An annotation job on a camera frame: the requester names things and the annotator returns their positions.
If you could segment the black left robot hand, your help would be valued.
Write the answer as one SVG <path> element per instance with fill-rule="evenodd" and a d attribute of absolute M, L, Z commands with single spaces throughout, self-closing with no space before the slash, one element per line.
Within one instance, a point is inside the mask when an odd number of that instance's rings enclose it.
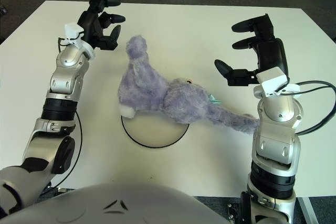
<path fill-rule="evenodd" d="M 93 50 L 115 50 L 121 31 L 121 23 L 125 17 L 108 14 L 106 7 L 119 6 L 121 0 L 90 0 L 89 7 L 84 11 L 77 23 L 65 25 L 66 38 L 58 39 L 59 47 L 73 45 L 83 49 L 88 58 L 94 57 Z"/>

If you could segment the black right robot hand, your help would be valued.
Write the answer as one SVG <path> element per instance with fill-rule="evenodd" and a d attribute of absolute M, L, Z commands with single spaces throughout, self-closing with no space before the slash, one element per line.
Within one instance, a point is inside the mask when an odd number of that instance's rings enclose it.
<path fill-rule="evenodd" d="M 267 14 L 238 22 L 232 26 L 237 33 L 254 32 L 255 35 L 232 45 L 233 49 L 252 48 L 257 55 L 258 68 L 253 71 L 233 69 L 221 60 L 214 64 L 229 86 L 254 84 L 254 96 L 258 99 L 293 95 L 297 97 L 300 88 L 291 84 L 286 54 L 281 39 L 274 36 L 274 28 Z"/>

